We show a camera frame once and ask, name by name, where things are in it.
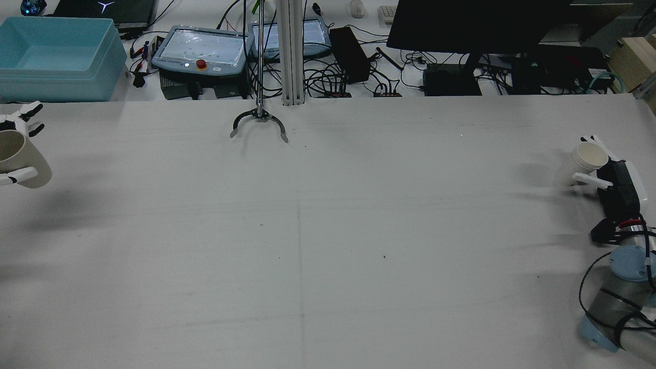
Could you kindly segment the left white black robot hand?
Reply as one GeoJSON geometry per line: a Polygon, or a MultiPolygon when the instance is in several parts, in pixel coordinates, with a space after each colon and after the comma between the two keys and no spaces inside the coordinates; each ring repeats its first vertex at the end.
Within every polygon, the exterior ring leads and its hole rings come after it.
{"type": "Polygon", "coordinates": [[[13,114],[2,114],[1,185],[18,184],[36,189],[51,180],[50,165],[31,142],[44,128],[40,123],[30,124],[30,119],[42,108],[43,104],[35,101],[22,105],[13,114]]]}

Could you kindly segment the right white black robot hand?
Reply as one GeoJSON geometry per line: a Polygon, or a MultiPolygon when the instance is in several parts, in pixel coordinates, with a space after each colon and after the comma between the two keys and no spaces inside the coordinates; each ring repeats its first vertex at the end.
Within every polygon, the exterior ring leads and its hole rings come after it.
{"type": "Polygon", "coordinates": [[[580,141],[572,183],[596,187],[605,217],[612,222],[637,220],[647,208],[648,196],[635,165],[614,154],[599,136],[581,136],[580,141]]]}

